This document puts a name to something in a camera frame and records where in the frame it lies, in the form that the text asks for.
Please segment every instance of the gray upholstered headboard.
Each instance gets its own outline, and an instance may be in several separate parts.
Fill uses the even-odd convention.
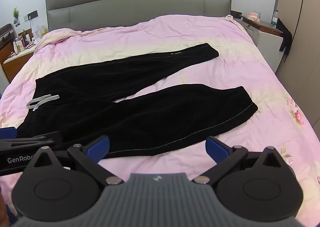
[[[49,31],[131,26],[167,14],[222,17],[231,0],[45,0]]]

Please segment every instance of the green plant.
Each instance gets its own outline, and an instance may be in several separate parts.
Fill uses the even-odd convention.
[[[19,10],[15,7],[14,9],[13,9],[13,17],[15,18],[15,19],[19,19]]]

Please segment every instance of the pink bedsheet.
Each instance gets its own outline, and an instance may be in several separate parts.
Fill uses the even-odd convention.
[[[283,88],[248,34],[232,18],[168,15],[132,27],[76,32],[60,29],[47,34],[36,53],[5,90],[0,100],[1,127],[20,125],[32,99],[35,79],[64,67],[96,63],[150,52],[180,50],[209,43],[218,58],[187,67],[133,96],[182,83],[202,83],[226,89],[242,85],[259,110],[244,124],[217,136],[229,146],[262,151],[272,145],[294,169],[304,201],[297,219],[305,226],[320,222],[320,143],[303,112]],[[126,157],[99,162],[125,181],[130,173],[185,172],[189,179],[215,162],[204,142],[153,157]],[[1,177],[5,200],[19,174]]]

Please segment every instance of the black pants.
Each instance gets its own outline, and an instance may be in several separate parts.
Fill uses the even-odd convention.
[[[218,90],[183,84],[118,103],[157,81],[218,57],[209,44],[68,67],[36,80],[33,98],[60,98],[29,110],[18,137],[60,131],[62,148],[110,139],[107,157],[156,155],[216,136],[257,110],[243,87]]]

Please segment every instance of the white drawstring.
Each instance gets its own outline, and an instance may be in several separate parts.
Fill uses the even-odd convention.
[[[41,100],[43,100],[43,99],[46,99],[47,97],[51,97],[51,94],[49,94],[49,95],[44,95],[44,96],[39,97],[39,98],[36,98],[36,99],[31,99],[31,100],[27,103],[27,108],[28,108],[28,109],[33,109],[33,108],[36,106],[36,104],[30,106],[31,103],[41,101]]]
[[[46,103],[46,102],[51,101],[51,100],[59,99],[59,98],[60,98],[59,95],[55,95],[55,96],[51,96],[50,95],[50,97],[47,97],[46,99],[43,99],[43,100],[39,101],[38,104],[34,107],[34,109],[32,111],[35,111],[43,103]]]

